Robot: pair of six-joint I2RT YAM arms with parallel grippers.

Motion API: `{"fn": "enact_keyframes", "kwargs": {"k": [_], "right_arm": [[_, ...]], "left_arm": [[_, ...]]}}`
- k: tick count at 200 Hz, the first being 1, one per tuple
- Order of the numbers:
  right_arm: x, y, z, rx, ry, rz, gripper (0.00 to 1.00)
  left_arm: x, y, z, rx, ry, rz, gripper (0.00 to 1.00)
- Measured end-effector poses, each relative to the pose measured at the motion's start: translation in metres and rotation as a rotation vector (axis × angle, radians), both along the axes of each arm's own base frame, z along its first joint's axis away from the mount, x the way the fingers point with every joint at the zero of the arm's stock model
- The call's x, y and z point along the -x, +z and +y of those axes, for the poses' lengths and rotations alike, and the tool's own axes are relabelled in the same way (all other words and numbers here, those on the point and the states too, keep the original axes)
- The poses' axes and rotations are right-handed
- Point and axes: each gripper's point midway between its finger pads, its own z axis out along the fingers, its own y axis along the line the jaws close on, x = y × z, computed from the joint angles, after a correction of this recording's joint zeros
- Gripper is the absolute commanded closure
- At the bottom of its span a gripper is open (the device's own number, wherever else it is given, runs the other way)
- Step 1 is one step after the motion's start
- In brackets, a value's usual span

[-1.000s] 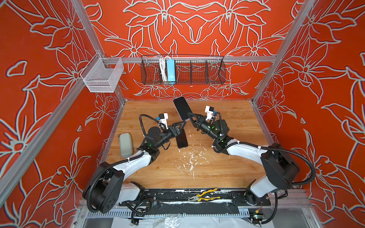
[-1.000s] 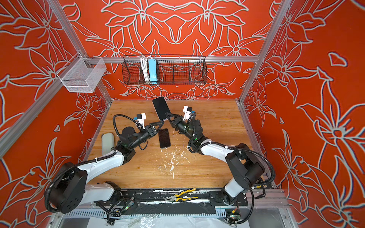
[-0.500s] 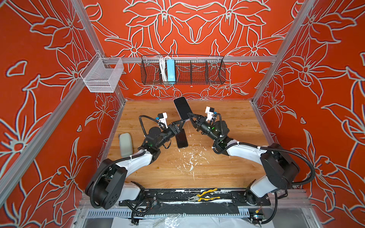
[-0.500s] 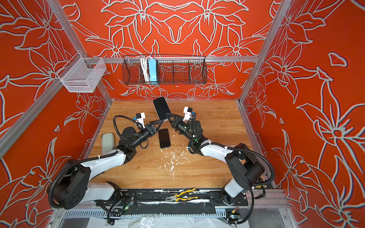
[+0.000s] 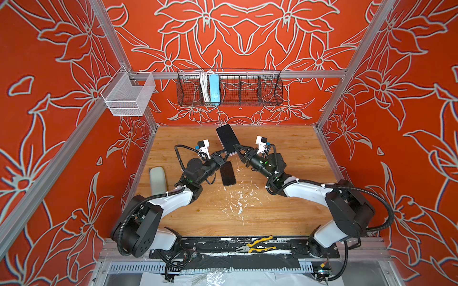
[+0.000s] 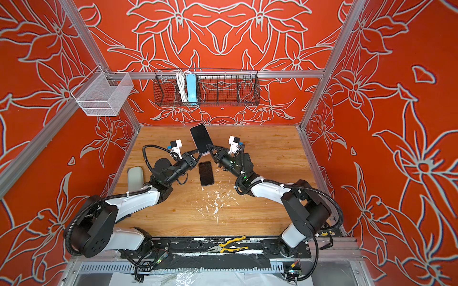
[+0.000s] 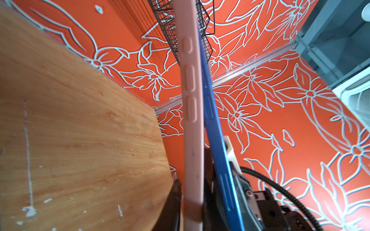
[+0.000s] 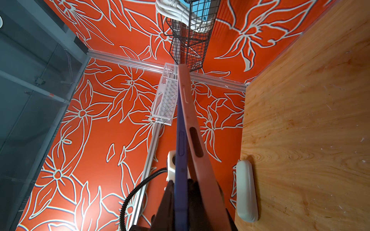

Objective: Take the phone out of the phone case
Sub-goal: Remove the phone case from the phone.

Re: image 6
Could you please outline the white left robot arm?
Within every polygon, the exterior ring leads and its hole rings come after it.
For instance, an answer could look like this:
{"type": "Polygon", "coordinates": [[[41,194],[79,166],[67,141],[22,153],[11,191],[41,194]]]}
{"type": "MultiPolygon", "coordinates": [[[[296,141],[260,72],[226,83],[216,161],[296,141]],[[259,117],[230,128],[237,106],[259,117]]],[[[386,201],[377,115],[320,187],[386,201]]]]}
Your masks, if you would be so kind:
{"type": "Polygon", "coordinates": [[[163,203],[172,193],[173,184],[194,169],[200,160],[194,157],[197,150],[182,155],[167,150],[174,164],[167,158],[150,164],[149,148],[153,145],[145,145],[142,154],[151,173],[150,180],[137,191],[88,198],[64,231],[64,246],[69,254],[91,258],[106,250],[137,251],[142,248],[147,241],[147,232],[139,228],[122,229],[117,224],[133,213],[163,203]]]}

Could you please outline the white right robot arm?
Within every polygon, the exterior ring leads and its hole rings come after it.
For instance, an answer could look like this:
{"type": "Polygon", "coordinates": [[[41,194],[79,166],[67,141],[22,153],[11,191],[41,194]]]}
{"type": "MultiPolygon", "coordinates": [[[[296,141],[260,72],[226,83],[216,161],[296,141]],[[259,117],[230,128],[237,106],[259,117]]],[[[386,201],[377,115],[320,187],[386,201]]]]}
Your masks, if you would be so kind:
{"type": "Polygon", "coordinates": [[[291,224],[279,237],[280,245],[294,249],[320,232],[335,231],[342,226],[342,208],[329,194],[304,180],[286,184],[257,174],[244,145],[233,154],[227,148],[211,144],[207,149],[220,168],[236,177],[237,194],[268,199],[285,208],[291,224]]]}

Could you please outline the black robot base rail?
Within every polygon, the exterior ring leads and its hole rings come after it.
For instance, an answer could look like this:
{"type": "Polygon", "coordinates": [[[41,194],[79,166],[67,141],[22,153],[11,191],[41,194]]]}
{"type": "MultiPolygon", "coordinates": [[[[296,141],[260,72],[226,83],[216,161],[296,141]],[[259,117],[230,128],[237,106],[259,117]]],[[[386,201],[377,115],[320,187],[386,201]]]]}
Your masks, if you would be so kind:
{"type": "Polygon", "coordinates": [[[300,268],[301,263],[310,262],[310,247],[301,242],[294,249],[279,244],[277,237],[246,237],[238,243],[249,249],[237,253],[208,253],[210,247],[222,244],[229,237],[162,237],[151,238],[138,250],[123,250],[120,258],[149,268],[140,273],[154,271],[240,271],[282,273],[289,268],[300,268]]]}

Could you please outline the black smartphone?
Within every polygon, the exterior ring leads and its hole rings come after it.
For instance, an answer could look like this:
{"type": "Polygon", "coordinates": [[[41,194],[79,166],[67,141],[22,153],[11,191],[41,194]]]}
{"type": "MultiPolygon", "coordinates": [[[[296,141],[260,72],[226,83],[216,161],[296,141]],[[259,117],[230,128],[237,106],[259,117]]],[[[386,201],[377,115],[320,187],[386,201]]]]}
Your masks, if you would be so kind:
{"type": "Polygon", "coordinates": [[[200,184],[202,187],[207,187],[215,183],[213,177],[212,163],[210,161],[201,162],[198,164],[200,184]]]}

